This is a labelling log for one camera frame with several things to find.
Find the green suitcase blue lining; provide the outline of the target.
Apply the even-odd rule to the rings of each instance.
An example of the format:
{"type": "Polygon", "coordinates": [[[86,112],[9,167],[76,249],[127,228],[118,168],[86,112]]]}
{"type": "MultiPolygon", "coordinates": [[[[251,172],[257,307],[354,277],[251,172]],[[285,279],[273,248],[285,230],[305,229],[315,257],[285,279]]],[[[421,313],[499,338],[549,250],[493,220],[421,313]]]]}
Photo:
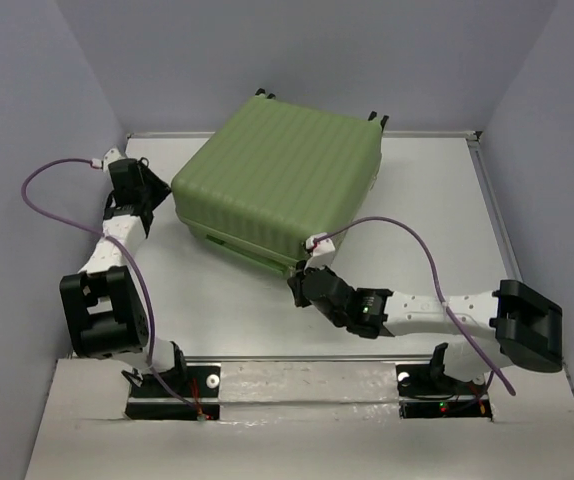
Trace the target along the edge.
{"type": "Polygon", "coordinates": [[[379,126],[252,96],[171,181],[178,219],[197,238],[287,273],[305,241],[351,222],[377,178],[379,126]]]}

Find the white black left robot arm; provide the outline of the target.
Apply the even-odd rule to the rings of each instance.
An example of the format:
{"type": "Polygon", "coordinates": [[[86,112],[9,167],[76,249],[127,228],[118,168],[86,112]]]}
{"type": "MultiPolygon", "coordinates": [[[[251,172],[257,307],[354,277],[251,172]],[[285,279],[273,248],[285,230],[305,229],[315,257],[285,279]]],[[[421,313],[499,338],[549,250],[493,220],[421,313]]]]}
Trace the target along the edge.
{"type": "Polygon", "coordinates": [[[184,354],[175,342],[156,336],[153,302],[135,265],[154,210],[171,189],[145,158],[106,161],[103,170],[112,190],[100,238],[84,266],[59,285],[72,347],[81,358],[123,362],[140,378],[153,377],[165,394],[176,395],[188,383],[184,354]]]}

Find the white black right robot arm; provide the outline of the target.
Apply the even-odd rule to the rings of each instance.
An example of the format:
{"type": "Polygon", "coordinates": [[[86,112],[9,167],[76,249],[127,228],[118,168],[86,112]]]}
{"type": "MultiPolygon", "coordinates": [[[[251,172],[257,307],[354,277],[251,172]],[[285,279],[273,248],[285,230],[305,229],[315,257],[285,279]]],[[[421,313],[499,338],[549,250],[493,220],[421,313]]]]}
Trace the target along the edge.
{"type": "Polygon", "coordinates": [[[287,284],[297,307],[313,306],[335,327],[361,338],[448,336],[427,367],[429,384],[440,392],[509,366],[537,373],[563,367],[562,308],[517,280],[439,299],[354,288],[327,266],[302,266],[287,284]]]}

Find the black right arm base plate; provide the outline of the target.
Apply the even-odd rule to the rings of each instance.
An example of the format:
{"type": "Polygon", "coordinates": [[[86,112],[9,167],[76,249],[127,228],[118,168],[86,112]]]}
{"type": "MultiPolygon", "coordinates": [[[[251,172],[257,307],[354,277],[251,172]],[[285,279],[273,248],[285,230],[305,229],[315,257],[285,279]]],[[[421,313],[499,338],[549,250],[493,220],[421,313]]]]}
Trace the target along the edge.
{"type": "Polygon", "coordinates": [[[399,364],[396,379],[402,419],[493,419],[489,381],[434,379],[428,364],[399,364]]]}

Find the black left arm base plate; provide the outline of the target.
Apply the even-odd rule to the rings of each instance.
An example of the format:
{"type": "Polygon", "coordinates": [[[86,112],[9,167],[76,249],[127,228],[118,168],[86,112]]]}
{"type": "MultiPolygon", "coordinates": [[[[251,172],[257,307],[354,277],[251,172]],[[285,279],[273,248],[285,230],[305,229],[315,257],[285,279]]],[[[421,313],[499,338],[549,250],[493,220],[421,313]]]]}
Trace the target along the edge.
{"type": "Polygon", "coordinates": [[[185,374],[160,373],[170,394],[152,374],[123,370],[128,382],[124,414],[131,420],[214,421],[220,418],[220,363],[189,363],[185,374]]]}

